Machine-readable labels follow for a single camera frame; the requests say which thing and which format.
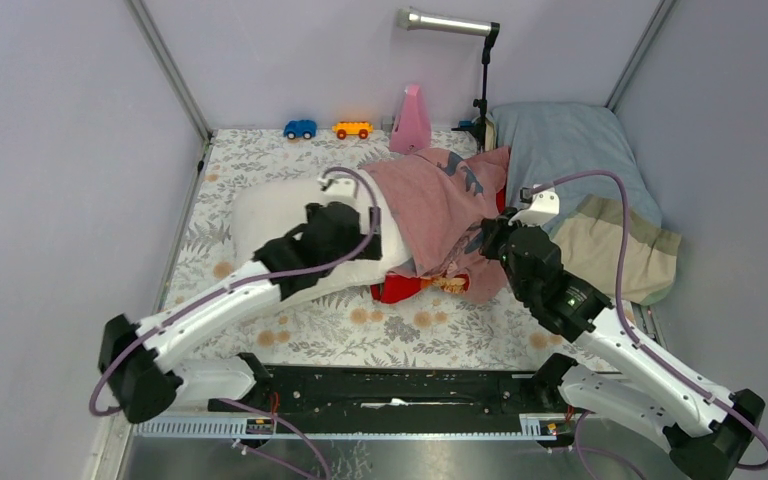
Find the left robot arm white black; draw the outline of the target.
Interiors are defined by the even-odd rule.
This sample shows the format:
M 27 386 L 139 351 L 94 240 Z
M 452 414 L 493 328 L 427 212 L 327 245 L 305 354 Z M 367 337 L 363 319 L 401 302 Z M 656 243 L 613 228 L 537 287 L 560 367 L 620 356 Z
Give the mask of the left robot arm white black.
M 140 424 L 183 399 L 228 397 L 248 411 L 264 407 L 271 387 L 247 364 L 199 375 L 184 372 L 183 363 L 189 351 L 227 324 L 281 305 L 339 265 L 380 258 L 378 204 L 369 206 L 366 228 L 360 211 L 341 201 L 309 203 L 305 211 L 305 222 L 267 241 L 225 281 L 184 304 L 139 321 L 123 314 L 108 320 L 90 412 L 121 413 Z

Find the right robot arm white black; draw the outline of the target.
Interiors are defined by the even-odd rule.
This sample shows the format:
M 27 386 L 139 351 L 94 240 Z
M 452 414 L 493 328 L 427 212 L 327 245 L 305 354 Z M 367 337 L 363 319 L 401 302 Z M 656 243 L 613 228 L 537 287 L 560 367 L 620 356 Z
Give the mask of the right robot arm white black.
M 569 404 L 649 439 L 691 479 L 727 479 L 758 438 L 764 400 L 731 391 L 694 371 L 639 332 L 620 308 L 566 271 L 561 251 L 538 226 L 508 208 L 480 223 L 481 254 L 503 268 L 515 298 L 549 332 L 619 370 L 622 384 L 568 357 L 545 363 L 555 373 L 533 386 L 535 402 L 557 412 Z

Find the white pillow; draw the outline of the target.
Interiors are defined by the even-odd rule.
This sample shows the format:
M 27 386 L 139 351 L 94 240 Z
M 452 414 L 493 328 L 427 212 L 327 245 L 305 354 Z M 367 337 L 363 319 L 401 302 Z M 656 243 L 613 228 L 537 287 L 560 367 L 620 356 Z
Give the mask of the white pillow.
M 377 205 L 381 209 L 382 258 L 345 262 L 319 280 L 315 286 L 294 294 L 272 308 L 272 313 L 350 287 L 369 287 L 381 283 L 389 271 L 412 258 L 381 189 L 369 173 L 360 170 L 358 174 L 372 188 Z M 242 267 L 252 258 L 255 250 L 267 241 L 303 223 L 306 220 L 307 204 L 326 204 L 327 201 L 327 196 L 321 191 L 314 177 L 269 182 L 238 191 L 231 210 L 234 267 Z

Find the red patterned pillowcase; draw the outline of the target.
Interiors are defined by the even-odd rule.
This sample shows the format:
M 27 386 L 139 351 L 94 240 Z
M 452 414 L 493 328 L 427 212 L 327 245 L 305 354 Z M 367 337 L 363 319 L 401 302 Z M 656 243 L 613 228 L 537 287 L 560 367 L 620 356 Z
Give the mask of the red patterned pillowcase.
M 469 158 L 427 148 L 364 166 L 409 251 L 371 286 L 375 300 L 395 304 L 436 286 L 482 304 L 506 286 L 500 264 L 480 248 L 482 221 L 504 207 L 509 162 L 507 147 Z

